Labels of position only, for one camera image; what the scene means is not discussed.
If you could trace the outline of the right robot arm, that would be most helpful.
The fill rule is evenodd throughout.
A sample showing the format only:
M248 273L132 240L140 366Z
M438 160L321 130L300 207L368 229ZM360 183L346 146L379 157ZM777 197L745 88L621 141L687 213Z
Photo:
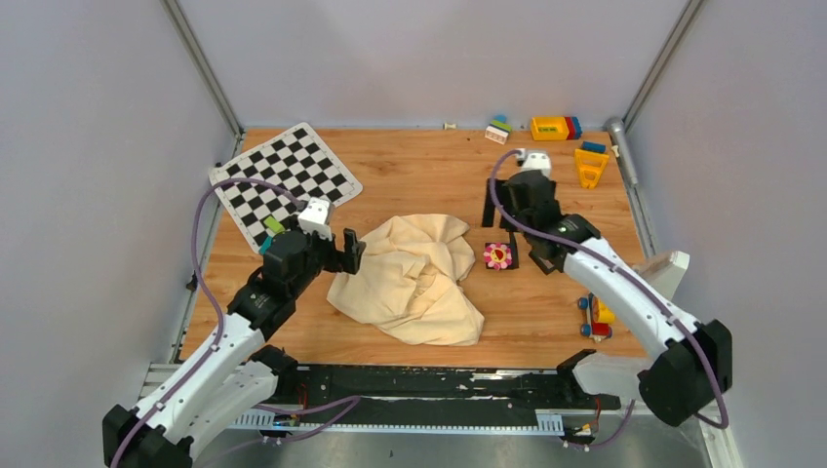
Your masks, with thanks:
M703 323L627 265L600 230L580 214L563 214L556 183L540 170L506 180L490 176L488 203L550 263L603 301L652 359L636 379L642 400L662 422L678 426L714 403L715 427L729 426L724 395L732 386L732 333Z

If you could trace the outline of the cream yellow garment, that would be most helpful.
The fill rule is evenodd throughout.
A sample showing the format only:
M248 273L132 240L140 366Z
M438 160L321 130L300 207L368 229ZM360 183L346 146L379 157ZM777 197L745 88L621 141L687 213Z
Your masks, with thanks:
M460 284L476 262L469 230L448 214L389 218L362 238L359 271L335 276L328 303L409 345L477 344L485 318Z

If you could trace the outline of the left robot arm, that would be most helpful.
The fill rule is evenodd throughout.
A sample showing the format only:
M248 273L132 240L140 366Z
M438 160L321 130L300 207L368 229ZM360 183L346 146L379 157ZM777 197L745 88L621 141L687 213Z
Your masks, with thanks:
M343 236L339 250L334 238L317 233L277 235L197 351L131 409L116 405L106 414L105 466L190 467L246 410L268 398L290 401L298 390L298 362L268 341L322 272L358 272L366 244L352 229Z

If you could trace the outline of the pink flower brooch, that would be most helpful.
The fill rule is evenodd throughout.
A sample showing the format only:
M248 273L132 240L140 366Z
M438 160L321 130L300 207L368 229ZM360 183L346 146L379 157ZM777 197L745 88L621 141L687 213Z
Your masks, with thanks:
M487 243L483 251L483 261L487 269L508 270L506 258L508 246L504 243Z

